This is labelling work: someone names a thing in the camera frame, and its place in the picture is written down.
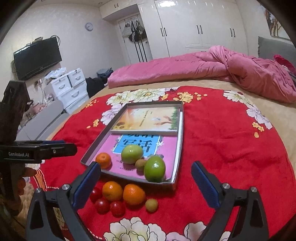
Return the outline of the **operator left hand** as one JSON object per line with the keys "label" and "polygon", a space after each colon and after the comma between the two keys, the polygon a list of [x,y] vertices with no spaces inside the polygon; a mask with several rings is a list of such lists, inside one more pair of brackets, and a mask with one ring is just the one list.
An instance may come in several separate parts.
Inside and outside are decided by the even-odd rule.
{"label": "operator left hand", "polygon": [[29,168],[29,167],[25,167],[23,172],[21,173],[21,175],[18,178],[18,185],[17,185],[17,195],[21,196],[24,194],[24,188],[26,186],[26,181],[25,178],[29,177],[33,177],[35,176],[37,173],[37,171],[35,169]]}

